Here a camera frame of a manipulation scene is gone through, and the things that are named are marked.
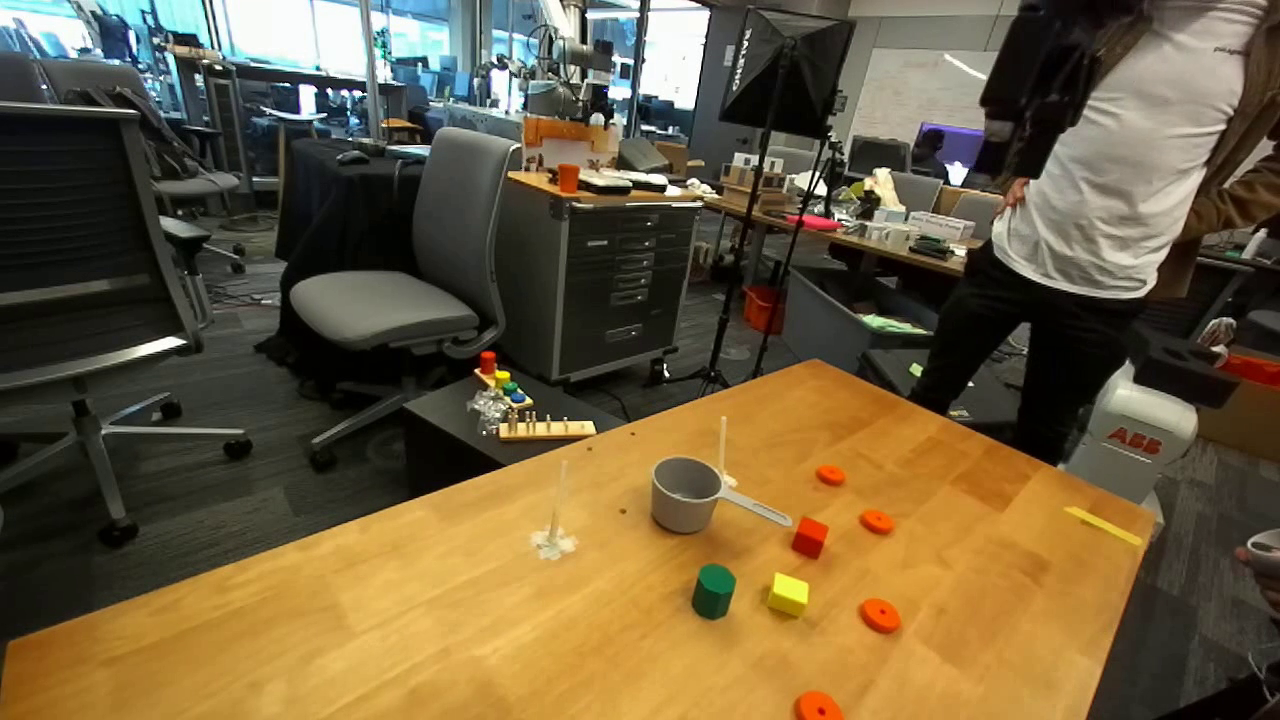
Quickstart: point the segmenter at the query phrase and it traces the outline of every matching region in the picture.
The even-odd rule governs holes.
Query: gray carpet
[[[314,477],[307,468],[305,436],[340,419],[340,412],[307,400],[292,370],[257,350],[257,338],[274,330],[281,265],[267,261],[267,232],[242,232],[237,239],[246,242],[252,266],[242,274],[227,274],[216,265],[209,266],[216,328],[209,328],[204,350],[113,375],[96,385],[96,394],[99,408],[115,408],[152,386],[173,386],[185,400],[185,423],[242,423],[257,438],[252,458],[227,462],[218,443],[121,443],[113,455],[140,522],[128,549],[96,543],[103,506],[74,458],[8,493],[0,639],[413,496],[401,470],[401,426],[391,423],[344,443],[330,470]],[[708,363],[716,315],[718,287],[697,274],[677,328],[677,375]],[[754,338],[761,335],[732,315],[718,355],[726,378],[747,375]],[[764,370],[793,359],[782,338],[776,338]],[[615,370],[574,385],[570,394],[635,419],[712,391],[712,385],[698,378],[660,386],[642,378],[648,369]],[[56,426],[62,408],[47,400],[51,394],[8,394],[0,402],[0,426]],[[1160,501],[1167,529],[1143,560],[1111,647],[1093,711],[1098,720],[1160,717],[1245,676],[1249,651],[1280,647],[1280,627],[1264,617],[1250,576],[1229,556],[1245,537],[1280,529],[1280,468],[1196,446],[1167,470]]]

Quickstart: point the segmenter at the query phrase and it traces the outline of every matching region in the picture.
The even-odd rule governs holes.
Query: lamp
[[[718,119],[754,124],[761,145],[754,145],[754,180],[747,190],[747,209],[745,209],[732,265],[738,265],[745,248],[747,248],[771,133],[817,134],[818,140],[817,162],[818,162],[850,28],[857,28],[850,19],[827,19],[827,15],[793,15],[793,10],[747,10],[745,15],[745,32],[737,43],[732,82],[726,82],[726,99],[718,106]],[[723,330],[726,330],[726,315],[732,315],[732,299],[737,299],[732,283],[738,283],[738,266],[723,273],[723,283],[726,287],[723,287],[723,305],[718,305],[712,355],[697,370],[708,385],[726,385],[718,370],[718,350],[723,350]]]

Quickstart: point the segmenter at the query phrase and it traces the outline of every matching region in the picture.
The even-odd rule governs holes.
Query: person
[[[910,174],[937,174],[937,180],[951,180],[946,174],[946,162],[937,157],[938,146],[942,146],[942,133],[938,127],[922,127],[921,134],[914,134],[914,146],[910,146]]]
[[[1280,0],[1147,0],[1094,28],[1086,60],[1081,111],[1040,174],[1008,180],[910,386],[914,402],[946,412],[1029,324],[1010,443],[1046,462],[1123,363],[1143,305],[1188,291],[1200,235],[1280,209],[1280,151],[1245,169],[1264,134],[1280,134]],[[1035,124],[1022,124],[1010,172],[1032,140]]]

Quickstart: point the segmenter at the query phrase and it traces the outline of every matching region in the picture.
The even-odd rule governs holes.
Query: chair wheel
[[[185,414],[185,402],[179,400],[162,400],[157,402],[152,419],[157,423],[176,423]]]
[[[108,543],[108,549],[123,549],[123,543],[137,541],[137,522],[103,522],[103,529],[96,532],[96,541]]]
[[[242,458],[246,453],[252,453],[252,438],[246,438],[246,436],[222,443],[222,455],[227,455],[227,458]]]
[[[307,458],[311,458],[311,470],[330,470],[336,468],[330,453],[307,453]]]

